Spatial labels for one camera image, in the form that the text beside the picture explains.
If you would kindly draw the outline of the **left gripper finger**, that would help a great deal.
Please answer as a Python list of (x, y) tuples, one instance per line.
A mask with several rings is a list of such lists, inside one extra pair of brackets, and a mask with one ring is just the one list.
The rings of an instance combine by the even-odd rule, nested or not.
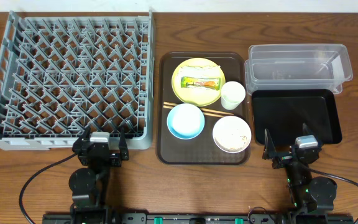
[(129, 150), (128, 150), (128, 146), (126, 143), (124, 128), (120, 129), (119, 151), (120, 151), (121, 160), (128, 161), (129, 160)]
[(86, 128), (84, 130), (84, 133), (78, 139), (78, 143), (80, 146), (84, 146), (90, 142), (90, 134), (91, 134), (90, 128)]

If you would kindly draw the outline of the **white bowl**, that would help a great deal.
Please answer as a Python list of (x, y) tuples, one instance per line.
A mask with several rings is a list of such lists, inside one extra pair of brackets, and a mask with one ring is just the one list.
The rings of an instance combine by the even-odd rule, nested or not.
[(237, 116), (225, 116), (213, 127), (213, 140), (220, 150), (231, 154), (250, 146), (252, 133), (248, 123)]

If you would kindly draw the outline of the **wooden chopstick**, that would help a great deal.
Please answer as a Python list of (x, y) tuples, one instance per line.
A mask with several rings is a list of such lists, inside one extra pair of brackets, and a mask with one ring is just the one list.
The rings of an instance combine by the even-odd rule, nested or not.
[[(167, 105), (163, 105), (163, 108), (166, 108), (166, 109), (173, 109), (174, 106), (167, 106)], [(202, 112), (204, 115), (206, 116), (212, 116), (212, 117), (217, 117), (217, 118), (223, 118), (224, 115), (221, 115), (221, 114), (214, 114), (214, 113), (208, 113), (208, 112)]]
[[(177, 106), (176, 103), (171, 103), (171, 102), (163, 102), (163, 105), (167, 105), (167, 106)], [(208, 113), (214, 113), (214, 114), (221, 114), (224, 116), (233, 116), (233, 113), (229, 113), (229, 112), (225, 112), (225, 111), (218, 111), (218, 110), (212, 110), (212, 109), (207, 109), (207, 108), (200, 108), (200, 110), (202, 112), (208, 112)]]

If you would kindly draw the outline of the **light blue bowl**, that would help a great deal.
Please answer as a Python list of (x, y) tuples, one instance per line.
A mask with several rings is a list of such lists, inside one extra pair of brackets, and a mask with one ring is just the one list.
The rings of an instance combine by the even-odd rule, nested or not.
[(174, 106), (167, 115), (167, 128), (178, 139), (197, 137), (204, 129), (203, 112), (195, 105), (182, 103)]

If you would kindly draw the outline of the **white plastic cup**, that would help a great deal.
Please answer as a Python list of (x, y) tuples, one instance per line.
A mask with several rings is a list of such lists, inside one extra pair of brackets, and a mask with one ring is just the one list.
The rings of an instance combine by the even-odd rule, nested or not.
[(226, 82), (221, 90), (221, 104), (226, 110), (234, 110), (246, 97), (244, 86), (235, 81)]

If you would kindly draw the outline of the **green snack wrapper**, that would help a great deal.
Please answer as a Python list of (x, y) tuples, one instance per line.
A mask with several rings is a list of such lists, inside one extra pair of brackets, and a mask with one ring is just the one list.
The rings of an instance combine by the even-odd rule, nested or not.
[(205, 88), (210, 90), (219, 90), (221, 86), (221, 79), (182, 77), (180, 86), (182, 88)]

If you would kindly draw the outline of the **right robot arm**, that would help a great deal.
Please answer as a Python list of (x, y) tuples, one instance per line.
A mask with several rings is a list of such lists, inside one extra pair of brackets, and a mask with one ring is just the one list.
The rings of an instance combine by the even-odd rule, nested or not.
[(287, 152), (278, 152), (268, 129), (264, 131), (262, 159), (271, 160), (273, 169), (285, 169), (291, 199), (295, 205), (290, 217), (322, 215), (334, 208), (337, 183), (328, 177), (313, 177), (309, 165), (319, 159), (323, 143), (304, 124), (303, 135)]

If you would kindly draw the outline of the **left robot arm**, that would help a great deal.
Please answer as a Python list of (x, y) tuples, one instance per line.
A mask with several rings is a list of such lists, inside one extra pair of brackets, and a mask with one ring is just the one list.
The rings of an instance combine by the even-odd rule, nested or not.
[(121, 218), (106, 205), (110, 170), (120, 167), (129, 159), (125, 131), (119, 131), (119, 152), (113, 152), (110, 136), (106, 132), (91, 132), (87, 128), (73, 143), (72, 151), (83, 165), (69, 178), (73, 205), (70, 209), (71, 223), (100, 224), (120, 223)]

